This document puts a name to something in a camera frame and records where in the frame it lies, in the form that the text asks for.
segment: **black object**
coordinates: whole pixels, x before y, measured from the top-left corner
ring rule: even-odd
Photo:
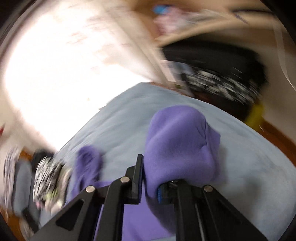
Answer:
[[[124,204],[139,204],[142,193],[143,155],[124,177],[109,186],[87,187],[41,228],[31,241],[93,241],[97,219],[102,210],[96,240],[120,241]]]
[[[36,151],[33,155],[33,158],[31,160],[31,165],[32,165],[32,172],[36,172],[37,170],[37,166],[39,164],[39,162],[44,158],[44,157],[53,157],[54,153],[53,152],[48,152],[46,150],[39,150]]]
[[[192,68],[182,79],[195,98],[242,121],[266,83],[264,66],[249,49],[191,37],[165,46],[163,52],[167,60]]]
[[[255,8],[234,8],[230,9],[231,12],[237,13],[237,12],[257,12],[257,13],[266,13],[266,14],[272,14],[274,13],[270,10],[265,10],[265,9],[255,9]]]
[[[279,18],[296,43],[296,15],[291,2],[287,0],[261,0],[261,2]]]
[[[142,189],[143,155],[126,170],[124,177],[109,186],[88,186],[31,241],[120,241],[124,204],[139,204]],[[184,180],[161,185],[161,204],[174,204],[177,241],[267,241],[240,212],[212,186],[197,188]],[[98,215],[104,204],[98,232]]]
[[[28,208],[24,208],[22,211],[23,218],[27,221],[29,227],[32,229],[34,233],[36,233],[39,230],[38,224],[35,222],[33,217],[31,216]]]
[[[6,21],[14,10],[14,7],[20,4],[22,0],[9,0],[7,3],[1,2],[0,7],[0,26]]]
[[[160,187],[160,203],[174,204],[177,241],[267,241],[236,208],[210,185],[184,180]]]

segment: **bed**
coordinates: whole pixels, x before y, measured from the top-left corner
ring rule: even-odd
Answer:
[[[56,158],[73,166],[77,151],[93,145],[104,153],[101,179],[119,178],[135,164],[137,154],[144,153],[146,132],[154,113],[176,104],[198,109],[221,134],[221,171],[211,184],[268,240],[278,240],[296,213],[295,167],[257,132],[208,103],[148,83],[137,84],[102,108]],[[73,175],[68,191],[75,179]],[[50,218],[41,210],[42,226]]]

